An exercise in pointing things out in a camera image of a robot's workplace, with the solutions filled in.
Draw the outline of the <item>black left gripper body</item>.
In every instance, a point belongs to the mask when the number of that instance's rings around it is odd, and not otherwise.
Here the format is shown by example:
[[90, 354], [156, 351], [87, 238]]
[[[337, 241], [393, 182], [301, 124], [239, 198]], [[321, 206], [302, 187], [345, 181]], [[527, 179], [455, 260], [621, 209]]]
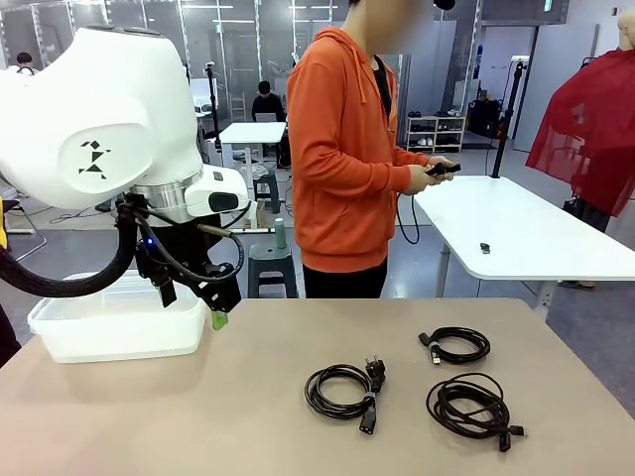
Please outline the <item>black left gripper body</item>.
[[159, 269], [176, 280], [192, 283], [214, 283], [208, 252], [222, 238], [218, 215], [195, 218], [186, 223], [176, 223], [159, 218], [157, 213], [135, 212], [143, 243], [138, 246], [139, 269]]

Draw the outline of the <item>person's right hand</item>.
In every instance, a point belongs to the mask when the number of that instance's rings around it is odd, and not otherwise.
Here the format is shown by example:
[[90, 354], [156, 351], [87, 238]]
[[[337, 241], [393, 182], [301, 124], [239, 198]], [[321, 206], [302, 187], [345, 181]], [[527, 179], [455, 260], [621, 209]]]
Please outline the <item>person's right hand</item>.
[[429, 175], [429, 171], [433, 168], [434, 167], [431, 165], [408, 165], [408, 170], [410, 171], [410, 181], [404, 191], [404, 194], [416, 195], [428, 186], [440, 184], [444, 180], [444, 177]]

